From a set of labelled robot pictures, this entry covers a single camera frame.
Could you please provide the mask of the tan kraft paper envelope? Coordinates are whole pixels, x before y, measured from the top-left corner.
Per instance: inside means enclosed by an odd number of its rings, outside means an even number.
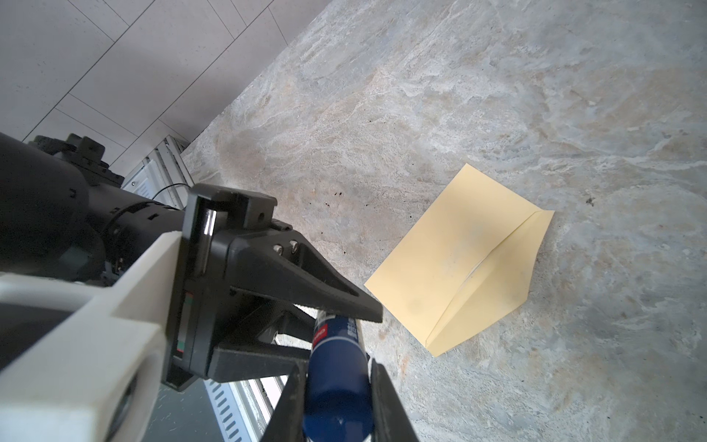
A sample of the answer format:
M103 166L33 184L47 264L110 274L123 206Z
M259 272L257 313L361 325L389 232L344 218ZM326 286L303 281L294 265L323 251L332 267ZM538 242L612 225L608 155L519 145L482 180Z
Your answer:
M438 357L526 302L553 215L466 165L365 286Z

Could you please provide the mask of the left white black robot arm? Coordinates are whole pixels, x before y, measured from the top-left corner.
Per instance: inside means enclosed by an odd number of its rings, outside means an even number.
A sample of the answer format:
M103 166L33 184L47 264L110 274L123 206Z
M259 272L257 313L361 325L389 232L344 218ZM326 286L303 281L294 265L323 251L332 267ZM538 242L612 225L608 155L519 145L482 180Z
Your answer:
M274 197L197 184L183 209L129 193L104 148L73 134L1 138L1 267L114 285L163 234L180 233L162 380L230 382L287 374L314 339L308 309L380 322L381 304L338 273Z

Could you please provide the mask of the blue white glue stick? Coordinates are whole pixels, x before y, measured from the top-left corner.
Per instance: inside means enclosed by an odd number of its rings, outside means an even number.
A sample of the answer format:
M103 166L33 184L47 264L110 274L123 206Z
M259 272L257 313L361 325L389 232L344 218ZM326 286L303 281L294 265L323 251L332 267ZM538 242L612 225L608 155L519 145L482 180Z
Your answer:
M372 433L367 363L357 321L320 311L307 367L303 418L310 441L364 441Z

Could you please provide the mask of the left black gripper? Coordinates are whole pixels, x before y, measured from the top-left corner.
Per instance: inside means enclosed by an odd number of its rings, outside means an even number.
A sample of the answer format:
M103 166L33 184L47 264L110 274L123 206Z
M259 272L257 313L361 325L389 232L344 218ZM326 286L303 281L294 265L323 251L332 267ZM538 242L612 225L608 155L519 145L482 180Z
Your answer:
M275 220L276 205L262 193L191 188L169 306L164 385L184 390L197 379L270 378L307 364L309 349L274 342L278 333L309 340L309 317L294 305L382 322L380 302Z

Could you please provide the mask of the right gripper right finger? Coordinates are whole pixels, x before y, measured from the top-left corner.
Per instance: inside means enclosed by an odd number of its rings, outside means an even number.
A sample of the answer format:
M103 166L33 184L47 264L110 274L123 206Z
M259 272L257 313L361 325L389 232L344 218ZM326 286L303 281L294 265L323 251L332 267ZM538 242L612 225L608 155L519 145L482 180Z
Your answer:
M377 442L418 442L414 427L386 368L371 360L370 375L374 428L371 440Z

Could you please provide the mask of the aluminium mounting rail frame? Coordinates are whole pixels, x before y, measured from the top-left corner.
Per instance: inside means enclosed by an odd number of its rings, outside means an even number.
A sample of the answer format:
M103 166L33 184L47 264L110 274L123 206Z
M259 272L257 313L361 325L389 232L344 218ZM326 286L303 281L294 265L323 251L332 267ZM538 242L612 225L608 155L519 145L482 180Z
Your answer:
M193 185L168 136L128 173L123 189L167 206L184 208ZM162 386L145 441L259 441L285 388L287 376L218 383L197 379L176 392Z

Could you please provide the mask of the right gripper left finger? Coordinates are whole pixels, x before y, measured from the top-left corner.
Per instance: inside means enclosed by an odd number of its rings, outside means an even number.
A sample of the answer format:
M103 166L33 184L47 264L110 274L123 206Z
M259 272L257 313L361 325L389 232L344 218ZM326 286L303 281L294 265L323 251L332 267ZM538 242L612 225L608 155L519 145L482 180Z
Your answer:
M261 442L305 442L303 420L307 365L297 363L263 433Z

